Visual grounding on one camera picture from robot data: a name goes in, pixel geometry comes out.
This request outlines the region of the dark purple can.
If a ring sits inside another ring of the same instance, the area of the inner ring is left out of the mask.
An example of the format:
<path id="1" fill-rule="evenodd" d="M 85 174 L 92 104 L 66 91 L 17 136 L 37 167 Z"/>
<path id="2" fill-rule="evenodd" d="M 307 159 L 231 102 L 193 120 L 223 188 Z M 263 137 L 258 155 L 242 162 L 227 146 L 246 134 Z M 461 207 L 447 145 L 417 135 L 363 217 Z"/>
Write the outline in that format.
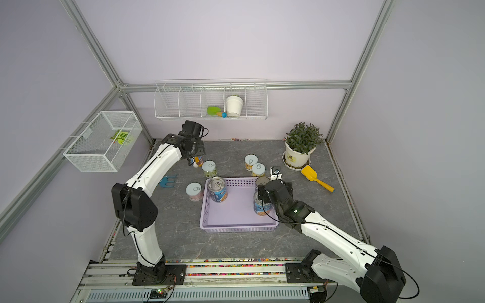
<path id="1" fill-rule="evenodd" d="M 256 187 L 260 187 L 260 186 L 264 186 L 266 185 L 268 182 L 270 181 L 270 179 L 266 176 L 260 176 L 256 179 Z"/>

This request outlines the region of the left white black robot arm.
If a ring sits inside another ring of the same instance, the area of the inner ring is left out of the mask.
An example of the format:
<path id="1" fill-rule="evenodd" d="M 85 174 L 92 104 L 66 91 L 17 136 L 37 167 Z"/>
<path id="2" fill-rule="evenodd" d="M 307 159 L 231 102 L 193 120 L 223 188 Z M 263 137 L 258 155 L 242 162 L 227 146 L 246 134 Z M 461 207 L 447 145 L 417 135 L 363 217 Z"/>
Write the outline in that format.
<path id="1" fill-rule="evenodd" d="M 168 134 L 150 160 L 128 181 L 112 189 L 115 215 L 131 236 L 138 260 L 133 285 L 175 284 L 176 277 L 165 267 L 155 232 L 158 208 L 151 200 L 155 188 L 170 168 L 181 159 L 205 154 L 202 138 L 208 133 L 194 121 L 185 121 L 177 134 Z"/>

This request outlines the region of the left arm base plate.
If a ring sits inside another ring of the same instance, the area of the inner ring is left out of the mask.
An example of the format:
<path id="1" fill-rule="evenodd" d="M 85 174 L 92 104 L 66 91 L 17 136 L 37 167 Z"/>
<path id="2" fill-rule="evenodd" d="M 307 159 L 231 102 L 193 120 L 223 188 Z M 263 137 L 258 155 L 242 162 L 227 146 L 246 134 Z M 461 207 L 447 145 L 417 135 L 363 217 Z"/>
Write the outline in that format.
<path id="1" fill-rule="evenodd" d="M 183 285 L 186 276 L 185 265 L 166 265 L 148 267 L 137 262 L 132 285 Z"/>

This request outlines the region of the blue soup can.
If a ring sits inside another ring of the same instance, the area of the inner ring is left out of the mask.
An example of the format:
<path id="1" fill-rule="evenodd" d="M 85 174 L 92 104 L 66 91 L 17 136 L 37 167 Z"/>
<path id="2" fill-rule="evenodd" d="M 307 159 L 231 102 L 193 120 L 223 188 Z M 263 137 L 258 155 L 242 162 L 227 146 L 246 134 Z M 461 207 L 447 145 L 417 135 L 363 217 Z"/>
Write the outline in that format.
<path id="1" fill-rule="evenodd" d="M 221 177 L 213 177 L 209 180 L 208 190 L 214 202 L 222 203 L 227 199 L 226 181 Z"/>
<path id="2" fill-rule="evenodd" d="M 265 216 L 268 215 L 271 210 L 272 210 L 272 204 L 271 203 L 266 203 L 262 199 L 258 197 L 258 193 L 254 194 L 254 203 L 253 203 L 253 209 L 254 212 L 259 215 L 259 216 Z"/>

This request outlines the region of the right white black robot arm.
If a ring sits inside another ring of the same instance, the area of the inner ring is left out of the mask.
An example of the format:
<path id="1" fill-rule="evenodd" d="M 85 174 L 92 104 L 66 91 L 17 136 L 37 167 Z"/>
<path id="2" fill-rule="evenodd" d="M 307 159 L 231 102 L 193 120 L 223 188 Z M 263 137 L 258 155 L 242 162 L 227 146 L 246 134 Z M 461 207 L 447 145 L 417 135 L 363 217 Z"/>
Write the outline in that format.
<path id="1" fill-rule="evenodd" d="M 288 270 L 298 269 L 307 282 L 331 280 L 360 293 L 365 302 L 397 302 L 406 284 L 397 255 L 388 247 L 377 249 L 334 226 L 313 207 L 293 198 L 293 187 L 281 179 L 259 184 L 258 199 L 272 205 L 277 221 L 310 237 L 334 252 L 330 258 L 311 250 Z"/>

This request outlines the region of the tall colourful snack tube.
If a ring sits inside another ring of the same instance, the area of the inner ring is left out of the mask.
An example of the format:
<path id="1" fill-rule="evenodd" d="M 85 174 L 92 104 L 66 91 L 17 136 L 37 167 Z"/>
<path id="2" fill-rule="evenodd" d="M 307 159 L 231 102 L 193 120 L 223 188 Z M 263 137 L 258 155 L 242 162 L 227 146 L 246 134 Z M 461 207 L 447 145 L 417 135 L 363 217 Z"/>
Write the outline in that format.
<path id="1" fill-rule="evenodd" d="M 203 156 L 196 156 L 193 158 L 193 167 L 198 168 L 201 167 L 204 163 Z"/>

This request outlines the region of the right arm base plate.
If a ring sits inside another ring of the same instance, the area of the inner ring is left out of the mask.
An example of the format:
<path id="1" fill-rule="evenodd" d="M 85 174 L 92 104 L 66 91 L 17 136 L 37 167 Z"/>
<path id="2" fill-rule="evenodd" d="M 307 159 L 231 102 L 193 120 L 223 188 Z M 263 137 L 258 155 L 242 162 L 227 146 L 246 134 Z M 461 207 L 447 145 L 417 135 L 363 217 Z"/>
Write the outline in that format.
<path id="1" fill-rule="evenodd" d="M 333 280 L 320 278 L 309 266 L 302 263 L 286 263 L 285 276 L 288 284 L 326 284 Z"/>

